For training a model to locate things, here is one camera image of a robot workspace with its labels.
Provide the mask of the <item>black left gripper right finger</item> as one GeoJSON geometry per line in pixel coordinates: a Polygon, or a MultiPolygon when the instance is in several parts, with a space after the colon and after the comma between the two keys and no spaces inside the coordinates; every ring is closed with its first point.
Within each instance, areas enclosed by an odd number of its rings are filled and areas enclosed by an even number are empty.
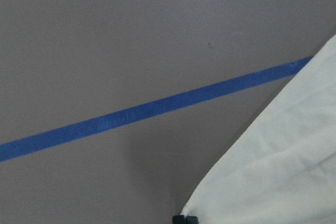
{"type": "Polygon", "coordinates": [[[197,216],[186,216],[185,223],[186,224],[198,224],[198,217],[197,216]]]}

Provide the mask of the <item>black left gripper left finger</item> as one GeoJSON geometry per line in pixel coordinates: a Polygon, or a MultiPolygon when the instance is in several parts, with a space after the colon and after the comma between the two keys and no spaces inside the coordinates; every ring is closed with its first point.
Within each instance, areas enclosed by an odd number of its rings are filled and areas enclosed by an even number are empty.
{"type": "Polygon", "coordinates": [[[172,224],[186,224],[184,215],[175,215],[172,217],[172,224]]]}

